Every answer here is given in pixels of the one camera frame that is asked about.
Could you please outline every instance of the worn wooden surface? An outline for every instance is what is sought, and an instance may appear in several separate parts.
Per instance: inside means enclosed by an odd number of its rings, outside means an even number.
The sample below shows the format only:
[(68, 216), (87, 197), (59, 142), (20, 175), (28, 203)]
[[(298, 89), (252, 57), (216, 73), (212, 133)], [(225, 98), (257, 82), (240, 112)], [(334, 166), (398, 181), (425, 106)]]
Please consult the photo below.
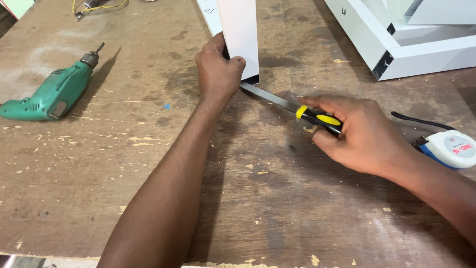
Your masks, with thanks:
[[(372, 98), (387, 115), (397, 110), (476, 137), (476, 69), (376, 82), (322, 0), (260, 0), (257, 13), (261, 88), (289, 100)], [(0, 41), (2, 98), (29, 95), (54, 69), (106, 46), (67, 118), (0, 118), (0, 251), (101, 255), (120, 207), (198, 102), (194, 55), (209, 38), (194, 0), (132, 0), (80, 22), (69, 1), (33, 6)], [(393, 120), (408, 140), (439, 131)], [(438, 213), (391, 182), (333, 162), (303, 126), (236, 94), (210, 142), (187, 262), (312, 267), (315, 255), (319, 267), (474, 266), (473, 249)], [(463, 174), (475, 179), (475, 171)]]

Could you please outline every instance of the white aluminum profile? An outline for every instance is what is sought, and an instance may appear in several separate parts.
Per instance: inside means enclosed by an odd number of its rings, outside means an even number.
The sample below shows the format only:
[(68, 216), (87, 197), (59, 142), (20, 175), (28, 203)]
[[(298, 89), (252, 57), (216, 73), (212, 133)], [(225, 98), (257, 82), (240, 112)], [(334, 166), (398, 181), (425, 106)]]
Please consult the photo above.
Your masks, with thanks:
[(392, 22), (387, 30), (401, 46), (476, 35), (473, 25), (408, 25), (404, 20)]
[(381, 80), (476, 66), (476, 36), (400, 46), (361, 0), (325, 0)]
[(221, 32), (220, 14), (218, 12), (216, 0), (197, 0), (198, 8), (202, 12), (203, 18), (207, 23), (211, 36)]
[(241, 56), (246, 68), (241, 79), (259, 81), (258, 29), (255, 0), (217, 0), (221, 27), (230, 58)]
[(212, 36), (223, 31), (230, 58), (246, 60), (242, 80), (259, 82), (258, 30), (255, 0), (197, 0)]
[(476, 24), (476, 0), (422, 0), (407, 12), (408, 24)]

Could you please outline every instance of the handwritten number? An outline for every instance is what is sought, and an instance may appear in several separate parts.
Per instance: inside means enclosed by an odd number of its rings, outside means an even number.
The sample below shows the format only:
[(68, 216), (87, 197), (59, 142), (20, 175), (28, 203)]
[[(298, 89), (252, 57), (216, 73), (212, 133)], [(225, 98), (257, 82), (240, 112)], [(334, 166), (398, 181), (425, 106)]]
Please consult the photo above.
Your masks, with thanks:
[(216, 9), (205, 9), (204, 12), (207, 13), (207, 14), (212, 14), (213, 11), (215, 11), (215, 10), (216, 10)]

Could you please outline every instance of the electrical cable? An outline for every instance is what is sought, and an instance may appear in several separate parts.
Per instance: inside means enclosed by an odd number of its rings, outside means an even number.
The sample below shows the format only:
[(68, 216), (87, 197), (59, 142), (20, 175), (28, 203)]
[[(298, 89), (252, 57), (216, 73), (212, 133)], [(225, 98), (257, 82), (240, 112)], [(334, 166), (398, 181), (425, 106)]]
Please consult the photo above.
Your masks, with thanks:
[(414, 122), (418, 122), (418, 123), (422, 123), (422, 124), (430, 124), (430, 125), (434, 125), (434, 126), (439, 126), (441, 128), (447, 129), (447, 130), (456, 130), (454, 127), (449, 126), (449, 125), (435, 123), (435, 122), (432, 122), (432, 121), (426, 121), (426, 120), (422, 120), (422, 119), (417, 119), (417, 118), (406, 116), (406, 115), (403, 115), (403, 114), (397, 113), (397, 112), (392, 112), (391, 114), (394, 117), (396, 117), (398, 119), (402, 119), (402, 120), (409, 120), (409, 121), (414, 121)]
[(90, 8), (90, 9), (86, 8), (86, 9), (83, 9), (82, 11), (76, 12), (76, 0), (73, 0), (72, 11), (73, 11), (74, 15), (77, 15), (77, 14), (83, 14), (84, 12), (87, 12), (87, 11), (93, 11), (93, 10), (98, 10), (98, 9), (118, 8), (118, 7), (123, 6), (125, 4), (128, 4), (128, 3), (129, 3), (129, 0), (124, 0), (124, 2), (122, 2), (120, 4), (117, 4), (117, 5), (113, 5), (113, 6), (100, 6), (100, 7)]

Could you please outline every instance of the drill chuck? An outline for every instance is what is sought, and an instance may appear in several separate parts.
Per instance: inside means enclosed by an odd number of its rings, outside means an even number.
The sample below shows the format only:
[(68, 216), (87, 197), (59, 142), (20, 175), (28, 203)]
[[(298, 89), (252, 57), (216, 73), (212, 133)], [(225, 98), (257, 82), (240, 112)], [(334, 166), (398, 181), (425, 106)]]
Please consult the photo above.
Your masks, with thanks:
[(103, 46), (104, 46), (104, 43), (102, 43), (96, 51), (90, 51), (89, 53), (84, 54), (84, 56), (82, 56), (82, 58), (79, 61), (89, 65), (91, 69), (94, 69), (96, 65), (98, 65), (99, 63), (98, 53), (102, 49)]

